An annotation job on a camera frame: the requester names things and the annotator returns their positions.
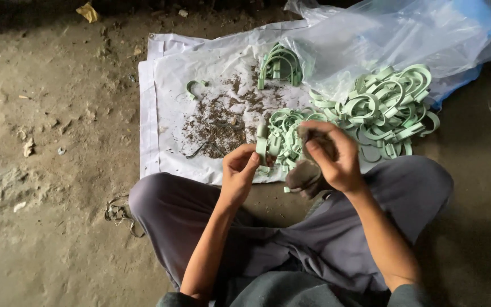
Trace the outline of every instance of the dirt floor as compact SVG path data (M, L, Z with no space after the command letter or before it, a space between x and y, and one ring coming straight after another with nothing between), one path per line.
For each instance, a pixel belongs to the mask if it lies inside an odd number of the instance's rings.
M1 30L0 306L147 306L172 290L148 239L104 220L105 203L139 179L139 84L129 74L137 80L149 33L216 38L291 18L278 8L187 18L169 9L88 24L71 12ZM491 306L491 63L440 116L416 152L449 170L455 198L416 251L439 306ZM310 205L280 184L253 191L246 207L281 226Z

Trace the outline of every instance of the hand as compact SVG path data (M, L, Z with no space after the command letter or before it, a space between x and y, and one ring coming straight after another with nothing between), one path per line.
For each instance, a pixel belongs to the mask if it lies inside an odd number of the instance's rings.
M219 201L224 206L241 206L251 190L253 176L261 163L255 144L242 144L222 159Z
M304 121L301 125L327 133L335 143L338 152L336 161L332 161L315 140L306 143L310 155L320 166L323 177L332 187L347 194L367 186L359 170L357 143L351 137L328 122Z

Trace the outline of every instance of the sleeve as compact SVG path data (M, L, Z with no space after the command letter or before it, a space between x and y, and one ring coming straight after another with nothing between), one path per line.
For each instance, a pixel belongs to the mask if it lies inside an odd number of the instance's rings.
M393 291L387 307L429 307L429 298L417 285L400 285Z
M168 292L158 301L157 307L196 307L199 301L179 292Z

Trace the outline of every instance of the yellow paper scrap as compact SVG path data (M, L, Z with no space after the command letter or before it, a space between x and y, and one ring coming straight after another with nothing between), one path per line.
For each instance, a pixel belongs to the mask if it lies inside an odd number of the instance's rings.
M83 15L88 20L89 24L98 21L98 13L96 12L96 10L94 10L90 2L87 2L76 11L77 13Z

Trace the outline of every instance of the dark grey shirt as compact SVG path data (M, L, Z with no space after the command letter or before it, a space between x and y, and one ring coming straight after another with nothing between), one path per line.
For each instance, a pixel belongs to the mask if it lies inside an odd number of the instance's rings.
M228 294L226 303L217 301L215 306L230 307L370 307L380 306L379 299L366 298L356 293L338 290L303 272L272 271L255 278L242 291ZM197 301L181 293L167 293L158 307L190 307ZM402 285L390 296L388 307L427 307L428 302L419 288Z

